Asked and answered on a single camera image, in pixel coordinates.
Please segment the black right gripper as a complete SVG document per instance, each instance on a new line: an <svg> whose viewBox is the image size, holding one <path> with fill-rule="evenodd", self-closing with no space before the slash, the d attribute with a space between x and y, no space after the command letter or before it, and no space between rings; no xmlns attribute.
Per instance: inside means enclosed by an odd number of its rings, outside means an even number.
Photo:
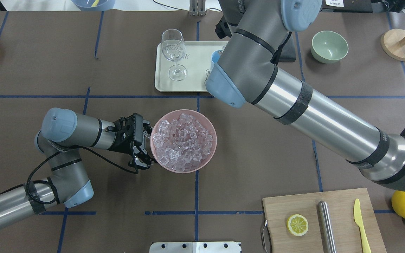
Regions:
<svg viewBox="0 0 405 253"><path fill-rule="evenodd" d="M219 21L218 24L215 25L215 33L219 39L230 38L232 36L226 21Z"/></svg>

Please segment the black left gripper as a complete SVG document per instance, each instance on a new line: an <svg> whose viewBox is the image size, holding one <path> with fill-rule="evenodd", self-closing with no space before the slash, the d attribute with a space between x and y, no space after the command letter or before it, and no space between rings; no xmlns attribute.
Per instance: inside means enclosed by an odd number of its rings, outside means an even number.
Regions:
<svg viewBox="0 0 405 253"><path fill-rule="evenodd" d="M150 121L134 113L129 117L120 117L113 124L106 127L106 132L115 134L114 142L108 150L129 154L131 156L129 167L137 171L149 169L153 163L153 157L145 149L145 139L151 136L153 130Z"/></svg>

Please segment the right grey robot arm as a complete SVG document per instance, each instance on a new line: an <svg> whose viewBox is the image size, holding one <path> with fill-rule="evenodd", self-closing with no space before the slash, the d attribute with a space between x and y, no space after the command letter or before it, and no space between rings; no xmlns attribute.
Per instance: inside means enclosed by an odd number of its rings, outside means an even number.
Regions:
<svg viewBox="0 0 405 253"><path fill-rule="evenodd" d="M340 155L365 178L405 191L405 129L387 134L277 66L285 40L307 29L322 3L220 0L231 36L206 89L235 108L255 105Z"/></svg>

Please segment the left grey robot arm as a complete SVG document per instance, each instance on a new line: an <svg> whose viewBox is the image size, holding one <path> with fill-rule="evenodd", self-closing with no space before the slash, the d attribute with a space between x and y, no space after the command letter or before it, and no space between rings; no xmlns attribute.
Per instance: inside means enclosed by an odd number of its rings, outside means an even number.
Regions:
<svg viewBox="0 0 405 253"><path fill-rule="evenodd" d="M52 174L33 180L32 172L25 183L0 194L0 229L56 205L73 208L90 200L94 191L80 156L82 149L130 155L130 169L122 168L128 173L150 168L155 159L148 154L145 143L152 130L150 122L137 113L109 122L51 108L35 137L35 146L46 157L40 166L48 163Z"/></svg>

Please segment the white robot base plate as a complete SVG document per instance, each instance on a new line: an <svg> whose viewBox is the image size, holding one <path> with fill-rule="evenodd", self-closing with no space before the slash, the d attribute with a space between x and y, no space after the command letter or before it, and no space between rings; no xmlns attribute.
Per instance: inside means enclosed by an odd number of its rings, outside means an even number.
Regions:
<svg viewBox="0 0 405 253"><path fill-rule="evenodd" d="M241 253L240 242L156 242L150 246L150 253Z"/></svg>

